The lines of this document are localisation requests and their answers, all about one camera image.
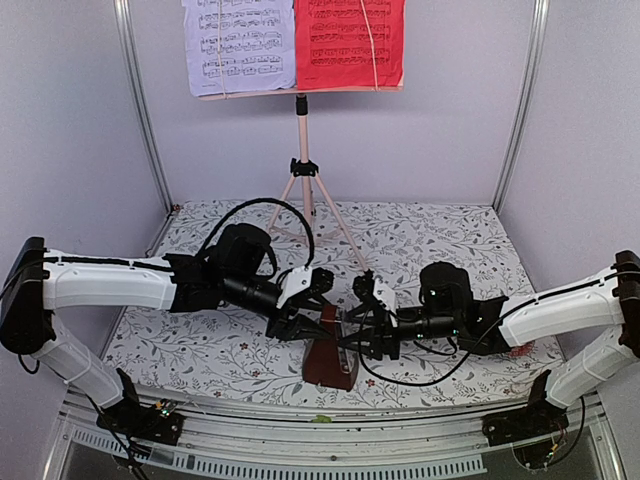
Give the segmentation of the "brown wooden metronome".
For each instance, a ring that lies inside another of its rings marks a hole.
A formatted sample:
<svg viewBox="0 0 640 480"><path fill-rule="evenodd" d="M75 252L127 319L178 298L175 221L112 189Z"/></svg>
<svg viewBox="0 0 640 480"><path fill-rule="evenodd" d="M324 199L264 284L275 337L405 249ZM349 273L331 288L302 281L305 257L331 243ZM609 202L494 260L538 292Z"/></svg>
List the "brown wooden metronome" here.
<svg viewBox="0 0 640 480"><path fill-rule="evenodd" d="M357 380L360 362L356 353L340 345L344 337L342 311L325 306L320 325L329 332L324 340L313 340L305 350L302 378L305 382L350 392Z"/></svg>

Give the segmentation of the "pink music stand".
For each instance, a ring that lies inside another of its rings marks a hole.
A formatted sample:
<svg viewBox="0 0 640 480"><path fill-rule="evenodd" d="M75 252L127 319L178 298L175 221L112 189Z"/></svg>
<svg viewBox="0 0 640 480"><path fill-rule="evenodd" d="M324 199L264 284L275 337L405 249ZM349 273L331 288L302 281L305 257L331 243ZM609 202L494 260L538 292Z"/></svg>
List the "pink music stand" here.
<svg viewBox="0 0 640 480"><path fill-rule="evenodd" d="M387 89L380 91L399 91L402 89ZM271 92L246 92L246 93L235 93L230 94L226 97L221 95L209 95L204 97L196 97L200 99L228 99L228 98L238 98L242 96L259 96L259 95L269 95L276 93L293 93L296 96L295 100L295 111L298 119L298 129L299 129L299 149L300 154L298 157L294 158L291 162L290 166L290 178L282 195L284 197L289 196L291 189L295 182L300 181L302 183L302 192L303 192L303 207L304 207L304 217L307 221L311 221L315 215L314 201L313 201L313 191L314 187L319 188L322 196L324 197L325 202L329 206L330 210L335 211L337 206L333 199L331 198L326 186L324 185L323 180L320 177L320 172L318 166L313 163L310 159L309 155L309 136L308 136L308 94L311 92L379 92L373 91L370 89L356 89L356 90L345 90L345 89L333 89L333 90L300 90L297 88L296 84L289 89L278 89Z"/></svg>

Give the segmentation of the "purple sheet music page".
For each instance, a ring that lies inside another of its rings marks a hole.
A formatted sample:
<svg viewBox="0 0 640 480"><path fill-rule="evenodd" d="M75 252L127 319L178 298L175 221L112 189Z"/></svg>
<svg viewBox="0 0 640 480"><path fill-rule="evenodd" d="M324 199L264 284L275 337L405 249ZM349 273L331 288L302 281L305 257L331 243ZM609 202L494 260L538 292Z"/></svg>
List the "purple sheet music page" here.
<svg viewBox="0 0 640 480"><path fill-rule="evenodd" d="M184 1L188 78L195 97L271 92L296 84L291 1Z"/></svg>

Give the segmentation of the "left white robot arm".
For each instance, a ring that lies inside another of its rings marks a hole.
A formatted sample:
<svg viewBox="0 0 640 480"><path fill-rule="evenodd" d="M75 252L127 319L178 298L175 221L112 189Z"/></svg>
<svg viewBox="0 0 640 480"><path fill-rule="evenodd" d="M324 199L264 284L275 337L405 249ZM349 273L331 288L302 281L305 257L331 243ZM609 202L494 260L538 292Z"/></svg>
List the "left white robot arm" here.
<svg viewBox="0 0 640 480"><path fill-rule="evenodd" d="M31 237L3 285L1 344L13 354L43 362L126 433L138 434L148 426L149 415L131 379L98 360L55 320L55 312L77 306L137 306L192 313L230 304L264 317L269 338L328 338L328 331L304 313L327 305L324 295L333 287L333 274L306 265L272 282L258 272L263 260L276 260L271 238L246 223L225 227L216 244L194 255L148 259L70 256Z"/></svg>

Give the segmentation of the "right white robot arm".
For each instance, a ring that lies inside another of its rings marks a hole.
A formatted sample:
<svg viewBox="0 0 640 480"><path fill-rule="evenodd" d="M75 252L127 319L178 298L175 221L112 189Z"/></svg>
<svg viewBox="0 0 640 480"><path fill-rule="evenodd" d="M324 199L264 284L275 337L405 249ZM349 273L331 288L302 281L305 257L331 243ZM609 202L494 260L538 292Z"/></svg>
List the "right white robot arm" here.
<svg viewBox="0 0 640 480"><path fill-rule="evenodd" d="M394 291L372 273L356 278L353 290L361 303L345 319L359 328L339 344L375 360L396 360L402 342L423 338L452 337L467 354L483 356L603 327L580 353L535 379L516 421L527 436L539 435L556 412L639 359L639 257L630 250L584 280L526 297L477 300L467 271L448 262L422 269L415 307L397 307Z"/></svg>

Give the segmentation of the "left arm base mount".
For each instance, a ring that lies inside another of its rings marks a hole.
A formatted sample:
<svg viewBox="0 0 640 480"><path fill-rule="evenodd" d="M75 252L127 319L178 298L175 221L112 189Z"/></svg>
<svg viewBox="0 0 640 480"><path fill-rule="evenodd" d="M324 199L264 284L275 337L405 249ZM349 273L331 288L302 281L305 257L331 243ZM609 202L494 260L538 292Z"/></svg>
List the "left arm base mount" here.
<svg viewBox="0 0 640 480"><path fill-rule="evenodd" d="M164 408L145 407L124 399L103 409L96 422L104 430L111 430L135 439L176 446L182 434L185 416L165 413Z"/></svg>

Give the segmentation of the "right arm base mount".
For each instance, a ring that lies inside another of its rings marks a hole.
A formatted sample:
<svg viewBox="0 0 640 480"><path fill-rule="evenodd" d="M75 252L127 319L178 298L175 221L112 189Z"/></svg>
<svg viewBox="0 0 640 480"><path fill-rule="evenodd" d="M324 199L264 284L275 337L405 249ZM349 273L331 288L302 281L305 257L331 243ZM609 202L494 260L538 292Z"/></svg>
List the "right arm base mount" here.
<svg viewBox="0 0 640 480"><path fill-rule="evenodd" d="M550 434L565 429L568 425L566 410L546 401L482 417L482 432L490 446Z"/></svg>

